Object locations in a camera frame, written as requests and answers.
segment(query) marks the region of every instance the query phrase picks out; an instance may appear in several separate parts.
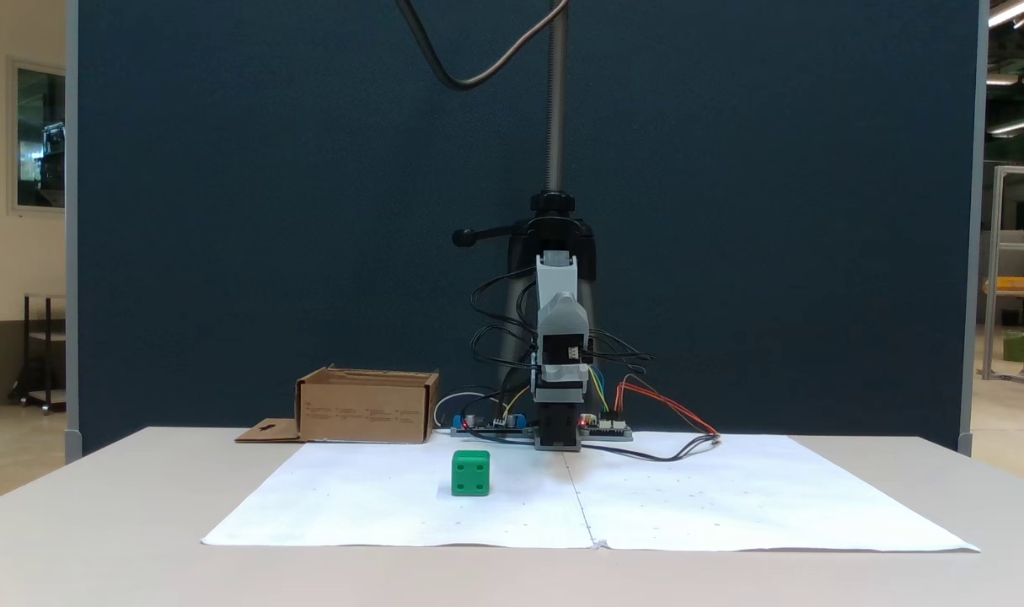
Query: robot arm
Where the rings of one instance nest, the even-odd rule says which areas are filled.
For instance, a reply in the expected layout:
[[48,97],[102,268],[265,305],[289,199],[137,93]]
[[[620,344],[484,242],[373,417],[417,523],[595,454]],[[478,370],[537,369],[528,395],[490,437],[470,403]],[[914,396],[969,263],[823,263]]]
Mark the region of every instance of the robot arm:
[[538,351],[531,395],[539,408],[539,449],[580,449],[579,409],[588,391],[590,322],[579,303],[579,264],[568,251],[536,256]]

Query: green block with holes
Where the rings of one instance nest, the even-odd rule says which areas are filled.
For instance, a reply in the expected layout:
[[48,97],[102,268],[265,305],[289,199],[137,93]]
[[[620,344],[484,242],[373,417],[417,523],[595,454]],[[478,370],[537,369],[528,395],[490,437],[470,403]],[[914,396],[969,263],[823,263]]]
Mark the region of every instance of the green block with holes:
[[459,450],[453,453],[451,494],[488,495],[488,451]]

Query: ceiling light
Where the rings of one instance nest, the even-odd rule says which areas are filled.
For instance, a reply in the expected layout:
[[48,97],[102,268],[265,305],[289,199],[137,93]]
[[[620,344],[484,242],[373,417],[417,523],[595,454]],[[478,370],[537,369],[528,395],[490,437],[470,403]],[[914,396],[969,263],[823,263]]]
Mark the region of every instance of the ceiling light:
[[1006,124],[1000,124],[1000,126],[997,127],[990,127],[987,130],[987,133],[990,135],[1000,135],[1002,133],[1009,133],[1010,131],[1016,131],[1018,128],[1024,128],[1024,118],[1008,122]]
[[1009,86],[1017,84],[1017,74],[987,74],[987,84],[992,86]]
[[1024,0],[1013,0],[1001,7],[994,8],[993,14],[987,19],[987,27],[1001,25],[1013,19],[1014,16],[1022,14],[1022,12],[1024,12]]

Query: green bucket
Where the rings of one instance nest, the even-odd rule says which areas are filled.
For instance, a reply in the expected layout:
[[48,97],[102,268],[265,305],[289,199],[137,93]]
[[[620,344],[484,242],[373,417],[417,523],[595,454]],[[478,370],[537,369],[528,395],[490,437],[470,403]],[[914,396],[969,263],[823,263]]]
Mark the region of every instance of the green bucket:
[[1002,360],[1024,361],[1024,333],[1011,331],[1002,338]]

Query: window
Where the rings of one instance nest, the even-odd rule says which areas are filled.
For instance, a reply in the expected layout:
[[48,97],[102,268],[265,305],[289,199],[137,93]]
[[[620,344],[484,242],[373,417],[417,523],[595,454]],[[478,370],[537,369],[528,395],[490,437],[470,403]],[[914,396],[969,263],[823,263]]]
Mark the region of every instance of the window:
[[61,69],[10,59],[10,211],[66,207],[66,77]]

